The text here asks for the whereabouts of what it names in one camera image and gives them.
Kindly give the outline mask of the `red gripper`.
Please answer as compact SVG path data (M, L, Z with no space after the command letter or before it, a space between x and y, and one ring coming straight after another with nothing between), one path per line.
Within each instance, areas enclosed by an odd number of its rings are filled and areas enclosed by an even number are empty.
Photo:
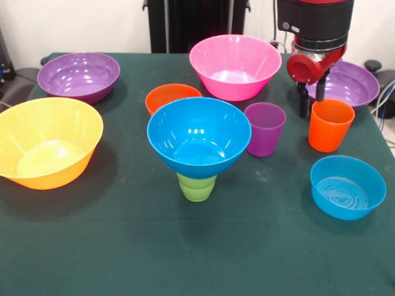
M310 112L309 93L306 84L317 82L317 101L324 100L326 76L325 73L346 52L347 46L328 52L310 52L293 47L291 57L286 63L289 76L297 82L297 91L300 97L299 116L307 118Z

